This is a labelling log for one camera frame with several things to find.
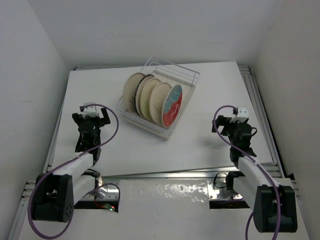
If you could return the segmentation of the cream plate with leaf sprig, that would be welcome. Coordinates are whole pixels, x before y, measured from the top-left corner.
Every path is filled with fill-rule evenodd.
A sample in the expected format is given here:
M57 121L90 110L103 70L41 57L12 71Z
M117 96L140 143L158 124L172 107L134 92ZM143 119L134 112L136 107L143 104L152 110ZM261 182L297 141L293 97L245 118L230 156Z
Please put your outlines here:
M172 86L167 82L161 82L153 89L149 99L149 113L151 119L159 126L162 126L163 103L168 96Z

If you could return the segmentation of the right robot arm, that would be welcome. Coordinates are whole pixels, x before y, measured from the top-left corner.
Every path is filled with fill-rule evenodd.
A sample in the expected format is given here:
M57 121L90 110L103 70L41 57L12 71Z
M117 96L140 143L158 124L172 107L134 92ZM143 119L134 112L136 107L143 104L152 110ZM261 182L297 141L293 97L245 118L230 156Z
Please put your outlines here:
M226 177L226 190L242 196L260 233L295 233L298 229L293 188L275 180L259 163L251 147L254 135L248 118L217 116L212 132L227 137L229 156L237 171Z

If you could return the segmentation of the blue floral rimmed plate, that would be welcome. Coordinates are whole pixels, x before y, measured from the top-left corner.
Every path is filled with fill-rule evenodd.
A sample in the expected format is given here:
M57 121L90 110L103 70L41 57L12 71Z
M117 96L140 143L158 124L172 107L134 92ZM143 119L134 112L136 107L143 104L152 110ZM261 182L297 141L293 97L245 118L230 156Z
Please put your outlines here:
M135 93L134 93L134 98L133 98L133 107L134 111L138 116L142 116L141 110L140 110L140 95L141 95L141 88L145 86L146 80L150 80L154 78L155 76L153 74L146 74L138 83Z

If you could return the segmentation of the aluminium frame rail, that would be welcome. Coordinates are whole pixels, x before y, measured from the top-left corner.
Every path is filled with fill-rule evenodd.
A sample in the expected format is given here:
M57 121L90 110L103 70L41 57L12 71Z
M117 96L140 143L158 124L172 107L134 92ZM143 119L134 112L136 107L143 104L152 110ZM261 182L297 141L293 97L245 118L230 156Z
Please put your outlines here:
M272 161L275 165L277 165L277 172L281 178L289 178L292 183L292 187L295 191L296 197L299 199L299 189L297 187L297 183L295 179L291 179L286 172L284 163L282 161L277 142L274 138L272 127L270 126L270 122L264 107L264 103L257 85L257 81L255 75L253 74L252 70L249 66L240 65L239 67L240 74L242 76L244 85L247 89L250 101L252 103L254 112L257 116L259 124L262 127L263 136L266 140L269 152L271 154Z

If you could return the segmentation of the small circuit board with LEDs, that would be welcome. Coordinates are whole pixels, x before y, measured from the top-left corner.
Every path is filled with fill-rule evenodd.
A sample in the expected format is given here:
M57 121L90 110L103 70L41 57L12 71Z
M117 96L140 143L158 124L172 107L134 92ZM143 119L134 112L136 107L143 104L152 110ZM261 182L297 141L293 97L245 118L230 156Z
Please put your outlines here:
M100 201L98 198L94 199L94 204L98 209L103 209L103 210L107 210L107 211L110 211L110 212L115 212L116 211L116 207L115 206L113 206L113 205L111 205L109 203Z

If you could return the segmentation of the cream and pink plate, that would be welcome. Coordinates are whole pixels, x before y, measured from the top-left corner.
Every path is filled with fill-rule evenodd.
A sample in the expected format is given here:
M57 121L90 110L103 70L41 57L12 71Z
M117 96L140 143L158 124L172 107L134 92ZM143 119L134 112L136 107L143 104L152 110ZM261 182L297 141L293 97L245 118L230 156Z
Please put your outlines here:
M134 112L134 96L138 83L145 76L144 73L137 72L132 74L125 82L122 89L123 102L130 112Z

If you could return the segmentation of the cream and green plate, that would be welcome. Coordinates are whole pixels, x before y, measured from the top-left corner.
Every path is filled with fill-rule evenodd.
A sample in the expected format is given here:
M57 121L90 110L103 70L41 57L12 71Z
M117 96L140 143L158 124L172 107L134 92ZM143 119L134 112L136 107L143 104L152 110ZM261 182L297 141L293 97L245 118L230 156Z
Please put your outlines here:
M140 89L140 97L139 97L139 106L140 106L140 112L142 113L142 116L145 117L148 120L151 120L151 114L150 114L150 97L151 93L153 92L156 85L161 83L161 81L154 77L150 80L146 80L145 85Z

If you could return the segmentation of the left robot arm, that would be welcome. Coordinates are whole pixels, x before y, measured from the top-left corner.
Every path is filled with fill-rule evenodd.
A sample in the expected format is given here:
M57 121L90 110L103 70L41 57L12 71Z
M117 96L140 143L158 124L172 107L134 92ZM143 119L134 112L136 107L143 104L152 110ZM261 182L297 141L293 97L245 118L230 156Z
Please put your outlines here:
M40 174L28 206L28 219L67 223L71 220L75 204L88 192L98 186L99 173L93 167L100 159L101 129L111 123L111 109L86 103L80 106L80 113L73 113L79 138L75 146L76 157Z

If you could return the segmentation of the red and blue plate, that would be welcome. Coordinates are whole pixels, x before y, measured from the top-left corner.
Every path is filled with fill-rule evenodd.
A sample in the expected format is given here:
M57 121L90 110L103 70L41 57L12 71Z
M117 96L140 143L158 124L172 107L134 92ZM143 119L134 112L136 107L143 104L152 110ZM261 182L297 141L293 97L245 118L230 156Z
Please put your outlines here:
M170 127L178 116L183 98L183 88L176 84L169 91L162 107L161 121L164 127Z

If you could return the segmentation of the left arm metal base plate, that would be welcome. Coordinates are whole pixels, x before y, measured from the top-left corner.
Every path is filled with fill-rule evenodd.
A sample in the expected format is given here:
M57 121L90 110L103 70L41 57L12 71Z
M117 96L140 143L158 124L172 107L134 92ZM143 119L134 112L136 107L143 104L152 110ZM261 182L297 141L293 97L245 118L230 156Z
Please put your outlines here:
M109 179L109 182L107 182L103 180L108 179L103 178L96 181L92 176L81 176L73 184L73 202L76 204L81 199L87 198L87 195L102 201L119 201L121 196L120 181Z

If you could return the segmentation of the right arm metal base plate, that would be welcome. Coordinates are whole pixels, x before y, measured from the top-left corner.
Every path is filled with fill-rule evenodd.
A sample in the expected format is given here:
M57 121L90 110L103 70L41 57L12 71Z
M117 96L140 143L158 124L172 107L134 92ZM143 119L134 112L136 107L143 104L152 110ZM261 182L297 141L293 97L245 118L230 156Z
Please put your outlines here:
M227 174L218 172L213 178L207 180L207 193L210 201L240 201L243 197L232 191L227 190Z

